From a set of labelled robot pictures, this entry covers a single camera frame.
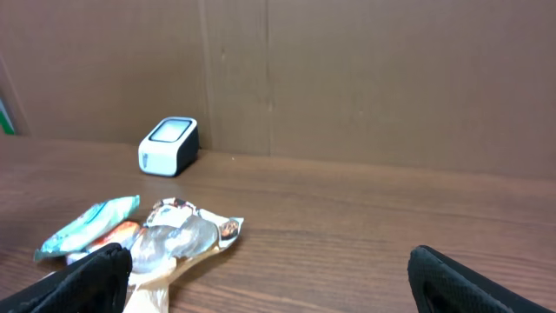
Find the small orange box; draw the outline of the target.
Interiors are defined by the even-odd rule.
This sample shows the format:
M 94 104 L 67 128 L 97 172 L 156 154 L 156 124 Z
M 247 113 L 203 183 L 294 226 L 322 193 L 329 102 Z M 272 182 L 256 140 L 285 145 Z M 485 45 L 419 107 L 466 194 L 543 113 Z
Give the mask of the small orange box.
M 123 248 L 129 249 L 136 240 L 140 230 L 141 226 L 138 223 L 124 221 L 118 224 L 113 230 L 97 238 L 82 250 L 68 254 L 65 257 L 66 264 L 71 265 L 110 243 L 119 243 Z

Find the clear snack bag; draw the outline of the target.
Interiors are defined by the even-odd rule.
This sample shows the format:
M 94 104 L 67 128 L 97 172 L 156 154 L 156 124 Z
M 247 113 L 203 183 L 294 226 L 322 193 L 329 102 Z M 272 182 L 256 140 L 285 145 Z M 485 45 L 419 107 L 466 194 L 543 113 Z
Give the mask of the clear snack bag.
M 123 312 L 167 313 L 170 284 L 232 246 L 243 222 L 176 197 L 158 201 L 130 248 L 132 271 Z

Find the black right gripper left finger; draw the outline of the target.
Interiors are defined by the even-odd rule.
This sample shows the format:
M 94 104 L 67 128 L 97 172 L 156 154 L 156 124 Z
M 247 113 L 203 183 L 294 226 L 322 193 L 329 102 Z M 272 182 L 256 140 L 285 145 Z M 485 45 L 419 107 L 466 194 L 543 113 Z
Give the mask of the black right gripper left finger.
M 130 251 L 109 243 L 66 268 L 1 301 L 8 313 L 122 313 L 129 275 Z

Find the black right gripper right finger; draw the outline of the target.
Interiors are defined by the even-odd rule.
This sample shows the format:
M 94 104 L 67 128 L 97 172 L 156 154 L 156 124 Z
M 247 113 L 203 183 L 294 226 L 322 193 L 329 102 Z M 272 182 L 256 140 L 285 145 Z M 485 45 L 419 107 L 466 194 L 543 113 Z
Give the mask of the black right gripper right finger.
M 419 313 L 551 313 L 426 245 L 411 251 L 407 273 Z

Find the teal wipes pack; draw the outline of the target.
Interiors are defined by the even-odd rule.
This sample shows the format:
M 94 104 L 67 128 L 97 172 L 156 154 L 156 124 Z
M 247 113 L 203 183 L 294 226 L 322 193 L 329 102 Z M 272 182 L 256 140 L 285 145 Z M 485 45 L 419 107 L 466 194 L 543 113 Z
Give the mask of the teal wipes pack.
M 76 220 L 49 237 L 34 253 L 33 260 L 65 256 L 83 250 L 113 230 L 139 207 L 141 197 L 123 196 L 92 205 Z

